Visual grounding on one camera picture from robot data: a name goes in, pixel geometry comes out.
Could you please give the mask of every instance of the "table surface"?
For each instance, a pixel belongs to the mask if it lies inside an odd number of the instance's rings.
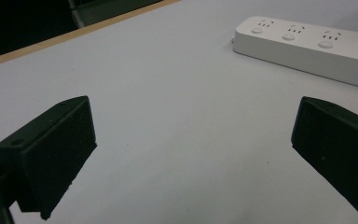
[[[98,147],[48,223],[358,223],[290,142],[302,96],[358,114],[358,87],[235,53],[252,16],[358,31],[358,1],[182,0],[0,64],[0,141],[90,98]]]

